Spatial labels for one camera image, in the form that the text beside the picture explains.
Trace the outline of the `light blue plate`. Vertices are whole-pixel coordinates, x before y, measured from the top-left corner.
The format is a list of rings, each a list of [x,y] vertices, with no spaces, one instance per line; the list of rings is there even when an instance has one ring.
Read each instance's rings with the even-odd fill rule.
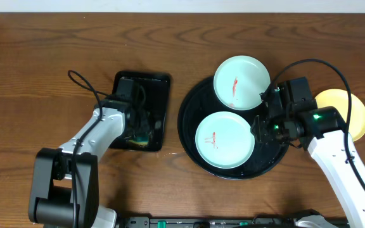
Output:
[[[214,92],[227,107],[246,111],[262,103],[260,95],[271,83],[267,68],[251,56],[233,56],[221,63],[214,75]]]
[[[255,137],[243,117],[219,111],[200,122],[195,133],[195,146],[209,165],[222,169],[236,168],[251,157]]]

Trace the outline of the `yellow plate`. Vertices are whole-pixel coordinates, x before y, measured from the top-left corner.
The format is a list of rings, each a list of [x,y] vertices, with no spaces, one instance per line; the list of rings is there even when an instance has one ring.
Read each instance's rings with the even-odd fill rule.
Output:
[[[352,112],[349,126],[349,133],[353,141],[357,141],[365,134],[365,106],[355,95],[352,97]],[[324,108],[333,106],[344,120],[347,119],[348,95],[347,91],[341,89],[328,89],[320,92],[316,97],[317,107]]]

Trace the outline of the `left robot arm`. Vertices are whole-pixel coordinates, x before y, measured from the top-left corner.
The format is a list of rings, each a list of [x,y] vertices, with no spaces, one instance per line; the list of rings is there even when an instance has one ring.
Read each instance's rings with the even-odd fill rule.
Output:
[[[105,99],[89,121],[57,149],[36,155],[28,216],[51,227],[113,227],[116,213],[99,207],[98,162],[120,136],[148,128],[140,104]]]

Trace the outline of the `green yellow sponge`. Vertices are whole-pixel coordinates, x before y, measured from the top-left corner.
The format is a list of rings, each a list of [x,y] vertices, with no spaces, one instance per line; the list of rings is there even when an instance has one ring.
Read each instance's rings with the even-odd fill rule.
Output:
[[[150,134],[147,132],[134,134],[128,138],[127,142],[136,146],[145,147],[150,142]]]

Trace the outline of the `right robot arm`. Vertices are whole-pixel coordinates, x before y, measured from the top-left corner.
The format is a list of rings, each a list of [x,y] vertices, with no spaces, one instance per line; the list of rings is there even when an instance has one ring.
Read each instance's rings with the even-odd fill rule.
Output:
[[[300,141],[319,165],[351,227],[365,227],[365,166],[347,124],[332,106],[289,115],[256,115],[252,134],[260,143]]]

